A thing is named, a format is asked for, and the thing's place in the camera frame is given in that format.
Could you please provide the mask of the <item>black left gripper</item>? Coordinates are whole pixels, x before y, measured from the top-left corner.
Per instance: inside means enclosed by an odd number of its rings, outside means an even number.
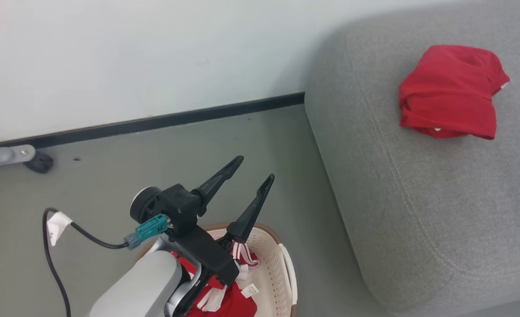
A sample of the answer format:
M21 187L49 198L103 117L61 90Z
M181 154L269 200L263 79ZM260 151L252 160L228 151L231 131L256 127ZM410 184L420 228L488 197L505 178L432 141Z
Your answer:
M237 156L199 187L187 191L181 184L161 190L148 187L133 199L130 217L143 224L163 214L171 223L166 229L169 240L177 244L177 252L186 258L192 256L203 268L211 271L224 284L230 285L239 275L239 269L228 252L204 229L197 225L198 217L205 215L207 205L225 181L232 178L243 163ZM236 243L246 243L272 188L275 176L270 174L260 185L256 197L246 210L226 228L226 237Z

